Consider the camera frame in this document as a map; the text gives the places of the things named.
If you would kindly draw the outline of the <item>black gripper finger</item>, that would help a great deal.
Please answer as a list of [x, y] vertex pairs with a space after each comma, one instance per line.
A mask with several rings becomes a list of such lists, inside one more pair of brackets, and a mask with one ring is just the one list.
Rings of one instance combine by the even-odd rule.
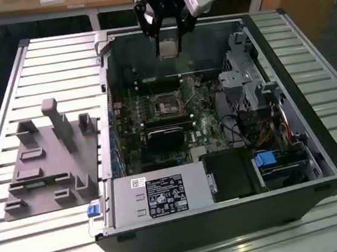
[[178, 40], [178, 53], [182, 52], [182, 37], [186, 33], [190, 33], [194, 30], [197, 17], [193, 17], [185, 7], [177, 11], [175, 16], [177, 24], [177, 40]]
[[[146, 12], [152, 10], [152, 22], [147, 21]], [[143, 34], [154, 38], [156, 57], [160, 55], [159, 33], [162, 26], [159, 0], [134, 0], [134, 12]]]

